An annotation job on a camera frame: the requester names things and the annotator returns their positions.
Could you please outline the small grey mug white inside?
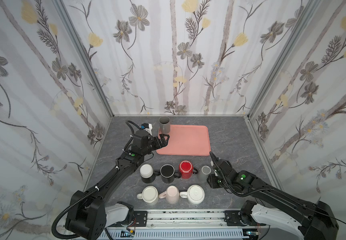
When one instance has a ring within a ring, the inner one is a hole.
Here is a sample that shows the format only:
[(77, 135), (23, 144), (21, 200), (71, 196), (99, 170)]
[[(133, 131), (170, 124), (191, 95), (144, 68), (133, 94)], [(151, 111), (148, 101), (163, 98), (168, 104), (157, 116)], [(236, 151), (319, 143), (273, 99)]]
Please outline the small grey mug white inside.
[(197, 178), (200, 182), (204, 183), (206, 182), (208, 176), (211, 174), (212, 169), (209, 166), (202, 166), (197, 174)]

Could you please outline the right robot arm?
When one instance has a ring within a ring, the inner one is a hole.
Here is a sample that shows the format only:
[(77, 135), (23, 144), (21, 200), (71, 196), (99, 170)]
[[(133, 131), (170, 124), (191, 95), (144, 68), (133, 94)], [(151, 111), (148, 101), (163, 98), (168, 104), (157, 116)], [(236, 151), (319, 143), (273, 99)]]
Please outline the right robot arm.
[(212, 189), (224, 188), (240, 197), (253, 197), (272, 206), (265, 208), (246, 201), (240, 209), (245, 225), (266, 224), (298, 236), (302, 240), (335, 240), (339, 225), (331, 207), (321, 201), (312, 203), (285, 193), (248, 171), (237, 172), (227, 160), (210, 152), (214, 174), (207, 182)]

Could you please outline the tall grey mug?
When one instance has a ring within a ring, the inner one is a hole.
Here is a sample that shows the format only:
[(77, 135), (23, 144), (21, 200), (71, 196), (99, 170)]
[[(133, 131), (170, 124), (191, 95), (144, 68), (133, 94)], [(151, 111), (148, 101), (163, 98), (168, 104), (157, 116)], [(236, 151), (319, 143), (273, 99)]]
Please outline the tall grey mug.
[(159, 118), (159, 130), (162, 134), (169, 134), (171, 131), (171, 121), (169, 117)]

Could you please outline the red mug black handle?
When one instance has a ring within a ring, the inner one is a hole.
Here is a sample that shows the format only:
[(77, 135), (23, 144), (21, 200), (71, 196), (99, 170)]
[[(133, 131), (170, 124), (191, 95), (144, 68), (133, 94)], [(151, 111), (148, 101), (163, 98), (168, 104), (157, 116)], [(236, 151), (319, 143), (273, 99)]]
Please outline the red mug black handle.
[(198, 174), (198, 170), (190, 161), (182, 161), (179, 164), (179, 171), (182, 179), (190, 179), (192, 175)]

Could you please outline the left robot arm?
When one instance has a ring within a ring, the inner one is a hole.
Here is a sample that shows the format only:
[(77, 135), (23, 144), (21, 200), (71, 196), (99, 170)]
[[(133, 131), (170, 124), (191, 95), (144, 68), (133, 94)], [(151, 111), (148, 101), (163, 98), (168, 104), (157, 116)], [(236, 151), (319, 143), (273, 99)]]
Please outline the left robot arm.
[(88, 190), (76, 191), (70, 205), (64, 209), (52, 224), (52, 234), (62, 240), (78, 237), (96, 240), (106, 228), (105, 203), (121, 183), (132, 175), (145, 161), (145, 156), (164, 148), (170, 136), (160, 134), (153, 137), (146, 130), (138, 130), (115, 160), (115, 166), (95, 186)]

